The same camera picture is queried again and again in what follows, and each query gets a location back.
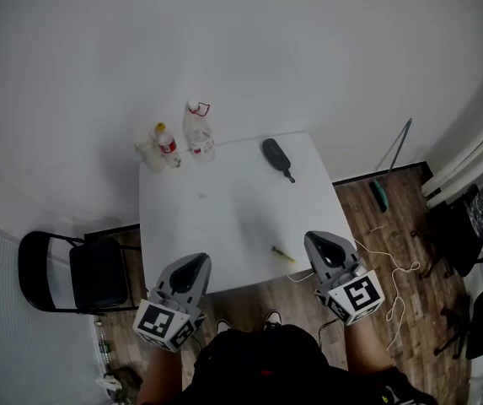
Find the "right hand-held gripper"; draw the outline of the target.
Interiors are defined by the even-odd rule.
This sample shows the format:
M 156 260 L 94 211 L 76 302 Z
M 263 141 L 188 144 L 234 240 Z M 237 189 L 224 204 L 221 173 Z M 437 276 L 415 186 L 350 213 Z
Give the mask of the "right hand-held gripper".
M 384 292 L 374 270 L 358 261 L 353 244 L 330 232 L 314 231 L 304 236 L 304 247 L 314 273 L 322 283 L 319 299 L 331 309 L 345 326 L 373 314 L 384 302 Z M 327 276 L 328 267 L 346 268 L 334 277 Z

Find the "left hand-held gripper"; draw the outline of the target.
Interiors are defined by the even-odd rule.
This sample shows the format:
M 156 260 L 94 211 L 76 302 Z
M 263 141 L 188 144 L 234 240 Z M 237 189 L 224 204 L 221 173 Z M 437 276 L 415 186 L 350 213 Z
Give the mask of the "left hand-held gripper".
M 211 258 L 204 252 L 170 263 L 161 272 L 158 287 L 141 300 L 133 331 L 154 346 L 179 352 L 202 324 L 202 311 L 196 305 L 207 291 L 211 270 Z M 161 290 L 164 285 L 178 292 L 186 303 Z

